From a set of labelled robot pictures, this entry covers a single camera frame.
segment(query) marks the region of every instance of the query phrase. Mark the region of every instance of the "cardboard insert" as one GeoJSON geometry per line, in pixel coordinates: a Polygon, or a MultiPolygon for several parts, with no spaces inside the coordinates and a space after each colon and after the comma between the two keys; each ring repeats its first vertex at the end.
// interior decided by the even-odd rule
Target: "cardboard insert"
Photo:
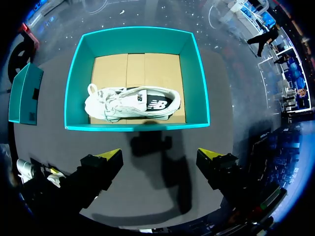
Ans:
{"type": "Polygon", "coordinates": [[[98,89],[107,87],[158,86],[176,90],[181,97],[181,107],[168,120],[147,118],[122,118],[111,123],[90,117],[91,124],[143,124],[186,123],[185,101],[181,66],[174,54],[116,54],[97,57],[94,61],[91,83],[98,89]]]}

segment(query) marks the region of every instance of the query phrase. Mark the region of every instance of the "gray table surface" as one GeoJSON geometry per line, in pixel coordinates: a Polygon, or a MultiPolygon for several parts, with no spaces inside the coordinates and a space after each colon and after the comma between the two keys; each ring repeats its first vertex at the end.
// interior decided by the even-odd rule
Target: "gray table surface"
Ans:
{"type": "Polygon", "coordinates": [[[220,208],[222,194],[212,190],[195,165],[198,148],[232,152],[232,103],[221,56],[201,51],[210,102],[207,128],[162,131],[172,148],[137,157],[130,141],[139,132],[82,132],[64,129],[64,93],[73,53],[65,52],[42,64],[44,75],[38,98],[37,126],[14,124],[19,158],[33,158],[72,173],[87,154],[116,148],[124,166],[108,191],[103,191],[81,214],[95,221],[127,229],[167,227],[202,217],[220,208]]]}

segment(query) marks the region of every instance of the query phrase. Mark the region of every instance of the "person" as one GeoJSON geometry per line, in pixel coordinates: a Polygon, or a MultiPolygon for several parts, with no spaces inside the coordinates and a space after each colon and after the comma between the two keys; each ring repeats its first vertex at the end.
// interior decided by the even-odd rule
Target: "person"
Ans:
{"type": "Polygon", "coordinates": [[[264,48],[265,43],[271,44],[279,36],[279,29],[279,24],[275,24],[274,26],[272,26],[270,31],[249,39],[247,43],[259,43],[257,56],[261,57],[261,52],[264,48]]]}
{"type": "Polygon", "coordinates": [[[290,56],[284,53],[278,60],[274,61],[274,64],[283,64],[289,60],[290,56]]]}

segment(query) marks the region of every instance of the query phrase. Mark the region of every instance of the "teal shoe box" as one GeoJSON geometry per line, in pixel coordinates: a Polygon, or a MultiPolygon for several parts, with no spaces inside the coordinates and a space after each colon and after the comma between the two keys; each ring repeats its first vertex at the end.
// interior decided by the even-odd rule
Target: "teal shoe box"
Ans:
{"type": "Polygon", "coordinates": [[[158,27],[123,27],[84,34],[71,63],[64,101],[64,127],[81,131],[153,131],[207,127],[210,109],[203,66],[193,33],[158,27]],[[84,102],[96,57],[115,54],[179,55],[186,123],[90,124],[84,102]]]}
{"type": "Polygon", "coordinates": [[[14,77],[9,102],[10,122],[37,123],[37,101],[43,73],[29,63],[14,77]]]}

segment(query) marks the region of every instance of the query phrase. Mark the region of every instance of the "white sneaker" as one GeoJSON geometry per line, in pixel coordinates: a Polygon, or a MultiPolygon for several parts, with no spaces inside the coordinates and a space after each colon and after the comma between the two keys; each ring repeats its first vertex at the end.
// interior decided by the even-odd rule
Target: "white sneaker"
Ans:
{"type": "Polygon", "coordinates": [[[97,90],[96,85],[90,84],[88,92],[85,111],[91,117],[109,122],[133,117],[168,120],[181,104],[177,91],[155,86],[97,90]]]}

